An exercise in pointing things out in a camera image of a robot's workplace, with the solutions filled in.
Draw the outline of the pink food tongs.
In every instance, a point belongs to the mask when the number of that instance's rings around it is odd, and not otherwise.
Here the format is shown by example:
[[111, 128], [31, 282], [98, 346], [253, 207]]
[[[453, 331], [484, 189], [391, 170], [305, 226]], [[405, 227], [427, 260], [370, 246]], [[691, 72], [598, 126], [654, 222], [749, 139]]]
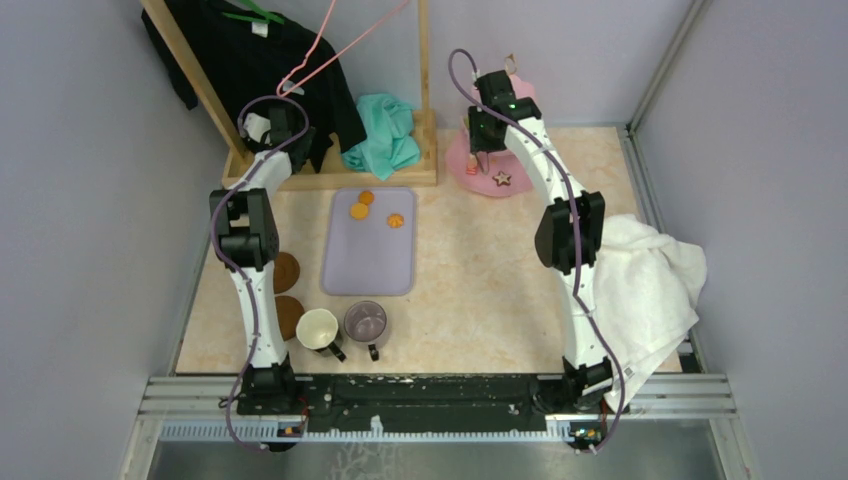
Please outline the pink food tongs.
[[467, 165], [477, 165], [477, 174], [476, 175], [488, 175], [490, 171], [491, 161], [490, 155], [488, 152], [476, 152], [469, 154], [469, 160]]

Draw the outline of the star-shaped iced cookie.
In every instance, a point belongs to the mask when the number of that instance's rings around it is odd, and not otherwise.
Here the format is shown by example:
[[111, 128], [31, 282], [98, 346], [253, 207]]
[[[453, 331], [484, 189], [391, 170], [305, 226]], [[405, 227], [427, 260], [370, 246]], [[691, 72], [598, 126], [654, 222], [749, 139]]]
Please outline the star-shaped iced cookie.
[[499, 171], [492, 177], [497, 187], [505, 187], [511, 185], [512, 176], [504, 171]]

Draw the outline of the orange waffle round cookie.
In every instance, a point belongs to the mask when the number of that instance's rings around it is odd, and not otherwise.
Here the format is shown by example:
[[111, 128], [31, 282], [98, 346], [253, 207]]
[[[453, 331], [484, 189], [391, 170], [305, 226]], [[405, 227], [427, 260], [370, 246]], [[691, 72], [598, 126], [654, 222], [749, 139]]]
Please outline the orange waffle round cookie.
[[354, 203], [350, 207], [349, 214], [354, 220], [365, 220], [369, 215], [369, 206], [364, 203]]

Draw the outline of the orange swirl cookie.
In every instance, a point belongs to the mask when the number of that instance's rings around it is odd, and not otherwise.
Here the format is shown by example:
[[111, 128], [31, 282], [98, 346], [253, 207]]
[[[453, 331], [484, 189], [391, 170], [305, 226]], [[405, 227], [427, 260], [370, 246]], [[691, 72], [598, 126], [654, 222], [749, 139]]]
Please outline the orange swirl cookie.
[[387, 226], [391, 229], [402, 228], [405, 224], [405, 218], [399, 213], [392, 213], [386, 219]]

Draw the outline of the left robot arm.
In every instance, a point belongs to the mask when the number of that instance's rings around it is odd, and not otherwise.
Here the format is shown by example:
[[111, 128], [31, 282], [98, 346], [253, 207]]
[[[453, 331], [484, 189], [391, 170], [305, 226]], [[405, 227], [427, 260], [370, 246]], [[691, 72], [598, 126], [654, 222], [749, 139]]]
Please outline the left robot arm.
[[300, 399], [278, 322], [274, 269], [280, 238], [271, 197], [302, 167], [286, 149], [308, 136], [311, 125], [300, 104], [290, 98], [281, 101], [284, 114], [300, 115], [300, 126], [257, 153], [232, 186], [209, 195], [210, 245], [233, 281], [246, 335], [246, 360], [224, 403], [226, 410], [240, 415], [286, 414]]

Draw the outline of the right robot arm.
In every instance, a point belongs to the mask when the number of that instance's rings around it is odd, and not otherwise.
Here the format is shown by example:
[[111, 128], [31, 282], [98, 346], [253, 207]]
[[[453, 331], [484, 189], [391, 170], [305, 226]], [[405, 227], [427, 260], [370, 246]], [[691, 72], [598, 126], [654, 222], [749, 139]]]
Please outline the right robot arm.
[[544, 267], [556, 271], [570, 313], [565, 321], [563, 398], [588, 412], [615, 384], [615, 362], [593, 312], [593, 283], [602, 243], [606, 202], [567, 169], [531, 97], [519, 97], [509, 75], [477, 75], [477, 99], [468, 109], [474, 154], [506, 150], [519, 161], [545, 208], [534, 236]]

